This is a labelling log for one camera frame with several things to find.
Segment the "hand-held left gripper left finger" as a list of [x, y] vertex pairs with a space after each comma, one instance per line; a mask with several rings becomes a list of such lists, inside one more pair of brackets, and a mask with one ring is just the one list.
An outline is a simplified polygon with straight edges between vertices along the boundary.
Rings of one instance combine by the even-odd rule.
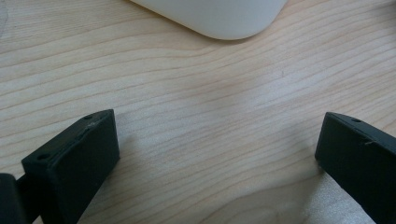
[[119, 159], [112, 109], [76, 121], [21, 161], [28, 220], [77, 224]]

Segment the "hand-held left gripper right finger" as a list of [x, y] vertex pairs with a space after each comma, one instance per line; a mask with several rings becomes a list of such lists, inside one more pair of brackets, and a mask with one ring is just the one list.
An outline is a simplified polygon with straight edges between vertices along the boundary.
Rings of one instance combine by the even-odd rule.
[[396, 224], [396, 137], [328, 112], [315, 158], [376, 224]]

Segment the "white plastic container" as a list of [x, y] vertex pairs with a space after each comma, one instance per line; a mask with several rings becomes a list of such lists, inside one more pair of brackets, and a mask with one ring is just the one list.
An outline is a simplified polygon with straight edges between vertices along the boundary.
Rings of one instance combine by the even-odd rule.
[[266, 29], [289, 0], [131, 0], [193, 31], [237, 40]]

